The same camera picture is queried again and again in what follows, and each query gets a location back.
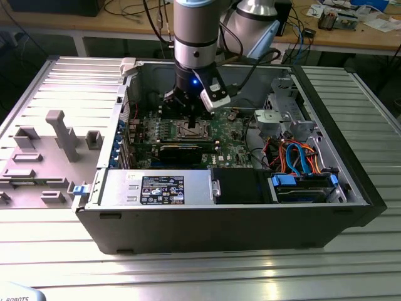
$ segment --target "blue cable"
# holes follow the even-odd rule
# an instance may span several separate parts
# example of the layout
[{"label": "blue cable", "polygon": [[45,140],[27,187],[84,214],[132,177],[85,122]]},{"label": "blue cable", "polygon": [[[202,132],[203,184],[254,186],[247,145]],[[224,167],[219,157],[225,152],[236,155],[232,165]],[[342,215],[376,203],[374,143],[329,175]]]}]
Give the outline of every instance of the blue cable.
[{"label": "blue cable", "polygon": [[301,32],[301,30],[300,30],[300,28],[297,26],[297,25],[294,25],[294,24],[292,24],[293,25],[293,27],[295,27],[297,30],[298,30],[298,33],[299,33],[299,50],[298,50],[298,54],[296,55],[296,58],[295,58],[295,61],[294,61],[294,65],[296,64],[296,62],[298,61],[298,59],[299,59],[299,55],[301,54],[301,51],[302,51],[302,46],[303,46],[303,36],[302,36],[302,32]]},{"label": "blue cable", "polygon": [[309,169],[309,166],[306,163],[306,157],[305,157],[305,153],[303,152],[303,149],[300,145],[292,143],[289,146],[287,146],[287,150],[286,150],[286,162],[288,167],[296,173],[297,176],[300,176],[301,173],[292,165],[291,160],[289,159],[289,153],[290,150],[293,146],[296,146],[299,150],[299,158],[301,159],[301,165],[302,165],[302,169],[304,171],[305,174],[310,174],[311,171]]}]

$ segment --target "wire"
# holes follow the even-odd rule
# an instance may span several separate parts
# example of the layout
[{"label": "wire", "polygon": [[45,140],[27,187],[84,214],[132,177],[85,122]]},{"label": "wire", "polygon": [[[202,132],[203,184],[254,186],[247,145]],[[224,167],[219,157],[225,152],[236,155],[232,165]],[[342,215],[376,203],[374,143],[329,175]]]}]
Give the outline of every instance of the wire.
[{"label": "wire", "polygon": [[7,14],[7,16],[10,18],[10,20],[24,33],[28,36],[29,39],[31,39],[31,41],[40,49],[40,51],[42,51],[42,53],[44,54],[45,57],[48,57],[49,54],[47,52],[45,52],[45,50],[40,47],[40,45],[34,40],[32,39],[32,37],[29,35],[29,33],[26,32],[26,30],[19,25],[19,23],[17,21],[15,21],[15,19],[8,13],[7,9],[4,6],[3,0],[0,0],[0,5],[3,8],[4,12]]},{"label": "wire", "polygon": [[319,165],[318,165],[318,156],[315,156],[315,166],[316,166],[316,171],[318,174],[321,174]]},{"label": "wire", "polygon": [[299,44],[299,50],[298,50],[298,54],[296,55],[296,58],[295,58],[295,61],[294,61],[294,65],[296,64],[296,62],[298,61],[298,59],[299,59],[299,55],[301,54],[301,51],[302,51],[302,46],[303,46],[303,36],[302,36],[302,32],[301,32],[301,30],[300,30],[300,28],[298,27],[298,26],[294,26],[297,30],[298,30],[298,33],[299,33],[299,37],[300,37],[300,39],[301,39],[301,43]]},{"label": "wire", "polygon": [[[244,54],[244,45],[242,44],[241,40],[223,22],[220,22],[220,30],[221,31],[222,31],[222,29],[221,29],[222,27],[234,38],[234,40],[237,41],[237,43],[239,45],[239,54],[236,55],[236,56],[233,56],[232,58],[228,58],[228,59],[226,59],[224,61],[219,62],[217,64],[217,66],[222,66],[222,65],[225,65],[225,64],[230,63],[232,61],[240,60],[242,58],[243,54]],[[222,40],[223,40],[223,43],[224,43],[224,47],[227,48],[228,52],[230,52],[228,50],[228,47],[227,47],[227,44],[226,44],[226,38],[224,37],[224,32],[223,31],[221,32],[221,35],[222,35]]]},{"label": "wire", "polygon": [[[293,16],[288,16],[288,17],[297,20],[297,22],[298,22],[298,28],[299,28],[299,29],[301,30],[301,32],[302,32],[302,31],[304,30],[304,28],[305,28],[304,25],[303,25],[303,22],[299,19],[298,13],[297,13],[296,10],[294,9],[294,7],[291,7],[291,9],[292,9],[293,12],[295,13],[295,17],[293,17]],[[299,40],[300,40],[300,36],[298,36],[298,38],[297,38],[297,40],[296,40],[296,43],[295,43],[293,49],[291,50],[291,53],[289,54],[290,57],[293,55],[293,52],[294,52],[294,50],[295,50],[295,48],[296,48],[296,45],[299,43]]]},{"label": "wire", "polygon": [[295,172],[298,176],[301,175],[301,173],[295,168],[293,167],[290,157],[289,157],[289,153],[292,147],[297,147],[299,150],[299,158],[301,159],[301,165],[302,165],[302,169],[306,174],[310,174],[311,171],[309,170],[309,167],[306,163],[306,157],[305,157],[305,153],[302,150],[302,147],[299,144],[296,143],[291,143],[289,146],[287,146],[287,150],[286,150],[286,162],[288,167]]},{"label": "wire", "polygon": [[246,148],[247,152],[251,155],[251,157],[254,158],[255,160],[257,160],[262,165],[262,167],[266,166],[267,169],[270,169],[269,166],[265,162],[260,160],[251,151],[249,151],[249,146],[248,146],[248,142],[247,142],[247,134],[248,134],[249,125],[251,124],[251,121],[254,118],[255,118],[255,115],[252,115],[251,118],[249,118],[249,121],[246,125],[246,129],[245,129],[245,133],[244,133],[245,148]]},{"label": "wire", "polygon": [[171,32],[170,32],[170,25],[169,25],[169,15],[167,14],[167,7],[166,7],[166,2],[163,0],[163,9],[164,9],[164,16],[165,16],[165,23],[167,26],[167,33],[169,34],[169,41],[171,42]]},{"label": "wire", "polygon": [[246,85],[246,83],[250,79],[252,73],[255,71],[256,67],[262,62],[262,60],[266,56],[270,55],[271,53],[277,53],[277,56],[274,56],[272,59],[270,59],[268,61],[264,61],[263,63],[270,63],[271,61],[277,60],[281,56],[281,52],[279,50],[277,50],[276,48],[270,49],[267,52],[265,52],[263,55],[261,55],[261,57],[258,58],[258,60],[255,62],[255,64],[252,66],[252,68],[248,72],[248,74],[247,74],[246,78],[244,79],[244,81],[238,86],[239,90],[244,88],[244,86]]},{"label": "wire", "polygon": [[135,104],[135,116],[133,117],[133,120],[135,120],[138,117],[138,104]]},{"label": "wire", "polygon": [[240,100],[245,100],[247,103],[249,103],[249,104],[252,106],[252,108],[258,108],[258,107],[255,106],[255,104],[253,104],[252,101],[250,101],[248,98],[239,98],[239,99],[233,101],[231,104],[233,105],[233,104],[235,104],[236,102],[239,102]]},{"label": "wire", "polygon": [[133,16],[133,15],[142,14],[142,13],[145,12],[145,11],[141,11],[141,12],[136,12],[136,13],[126,13],[124,10],[126,10],[127,8],[132,8],[134,6],[141,6],[142,5],[142,4],[131,4],[131,5],[125,6],[124,8],[120,7],[122,9],[123,14],[122,13],[114,13],[113,11],[109,11],[108,8],[107,8],[107,6],[112,2],[114,2],[114,0],[109,0],[109,2],[105,3],[104,10],[109,14],[113,14],[114,16]]},{"label": "wire", "polygon": [[158,39],[159,39],[162,43],[164,43],[164,44],[166,44],[166,45],[170,45],[170,42],[168,42],[168,41],[166,41],[165,39],[163,39],[162,35],[159,34],[159,33],[157,32],[157,29],[156,29],[156,27],[155,27],[155,25],[154,25],[154,23],[153,23],[153,21],[152,21],[152,17],[150,16],[149,8],[148,8],[148,4],[146,3],[146,0],[143,0],[143,6],[144,6],[144,8],[145,8],[146,16],[148,17],[148,20],[149,20],[150,26],[151,26],[152,29],[153,29],[153,32],[156,34],[156,36],[158,37]]},{"label": "wire", "polygon": [[398,46],[398,49],[397,49],[397,51],[394,53],[394,56],[393,56],[392,59],[390,60],[390,63],[388,63],[389,66],[392,65],[393,61],[394,61],[395,58],[397,57],[397,55],[398,55],[398,53],[400,52],[400,50],[401,50],[401,44],[400,44],[400,46]]}]

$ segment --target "slotted aluminum surface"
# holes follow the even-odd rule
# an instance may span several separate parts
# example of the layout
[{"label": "slotted aluminum surface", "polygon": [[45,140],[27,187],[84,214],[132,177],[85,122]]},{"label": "slotted aluminum surface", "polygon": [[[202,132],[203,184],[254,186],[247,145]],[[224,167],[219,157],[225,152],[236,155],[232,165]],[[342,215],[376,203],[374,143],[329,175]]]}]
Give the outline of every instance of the slotted aluminum surface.
[{"label": "slotted aluminum surface", "polygon": [[[335,87],[317,85],[322,77],[314,81],[317,88]],[[360,93],[353,80],[345,85]],[[362,111],[325,101],[331,113],[341,116],[367,112],[380,121],[383,115],[369,100]],[[369,131],[347,128],[343,132],[356,150],[378,147],[371,151],[383,154],[381,142],[371,146],[363,139],[370,138]],[[375,133],[377,141],[398,138],[384,132]],[[324,249],[111,256],[99,252],[69,209],[2,210],[0,277],[37,287],[49,301],[400,300],[400,186],[386,177],[399,177],[400,164],[363,164],[371,177],[377,176],[373,181],[389,209],[364,228],[346,230]]]}]

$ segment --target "blue tab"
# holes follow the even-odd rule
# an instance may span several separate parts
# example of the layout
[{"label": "blue tab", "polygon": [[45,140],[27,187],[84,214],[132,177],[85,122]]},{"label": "blue tab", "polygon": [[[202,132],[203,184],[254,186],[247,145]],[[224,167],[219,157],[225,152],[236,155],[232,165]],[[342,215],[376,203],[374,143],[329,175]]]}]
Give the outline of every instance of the blue tab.
[{"label": "blue tab", "polygon": [[89,193],[89,185],[76,185],[73,190],[75,196],[86,196]]},{"label": "blue tab", "polygon": [[116,167],[116,166],[117,166],[117,161],[114,160],[114,159],[110,159],[110,160],[108,161],[108,165],[109,165],[109,166],[112,166],[112,167]]},{"label": "blue tab", "polygon": [[330,180],[331,180],[331,182],[333,183],[334,186],[337,186],[337,185],[338,185],[338,179],[337,179],[337,177],[336,177],[335,174],[332,174],[332,175],[330,176]]},{"label": "blue tab", "polygon": [[280,185],[296,185],[294,176],[290,174],[278,174],[277,175]]},{"label": "blue tab", "polygon": [[290,174],[276,174],[272,177],[273,186],[295,186],[295,177]]},{"label": "blue tab", "polygon": [[120,144],[118,144],[118,142],[115,141],[115,142],[113,143],[113,147],[114,147],[115,149],[120,149],[121,146],[120,146]]},{"label": "blue tab", "polygon": [[273,182],[273,186],[279,186],[280,185],[277,176],[272,177],[271,180]]}]

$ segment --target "desk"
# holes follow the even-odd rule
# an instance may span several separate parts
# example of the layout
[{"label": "desk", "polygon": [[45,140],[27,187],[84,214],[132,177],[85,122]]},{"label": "desk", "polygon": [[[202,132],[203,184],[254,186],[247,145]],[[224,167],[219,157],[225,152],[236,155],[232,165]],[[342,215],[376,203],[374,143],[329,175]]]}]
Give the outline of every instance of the desk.
[{"label": "desk", "polygon": [[[129,4],[140,4],[142,0],[122,0],[124,6]],[[382,33],[378,30],[359,24],[356,31],[344,31],[336,29],[333,31],[322,31],[317,27],[317,19],[307,17],[306,6],[314,3],[314,0],[293,0],[295,10],[305,26],[316,30],[315,41],[311,47],[316,51],[332,51],[340,53],[364,53],[370,55],[393,55],[401,42],[401,31]],[[157,5],[156,0],[149,0],[148,6]],[[40,13],[15,13],[6,3],[6,7],[13,18],[29,33],[57,34],[71,36],[74,39],[78,56],[87,56],[88,53],[83,42],[84,37],[118,38],[128,40],[156,40],[157,37],[149,25],[146,15],[141,14],[141,23],[125,19],[122,16],[114,16],[102,9],[98,16],[81,17],[61,14]],[[118,1],[112,2],[108,9],[119,13]],[[167,6],[170,27],[173,26],[173,6]],[[19,29],[7,17],[3,10],[0,11],[0,31],[15,32]],[[287,26],[284,35],[274,39],[274,45],[284,50],[291,44],[296,43],[296,36],[290,26]]]}]

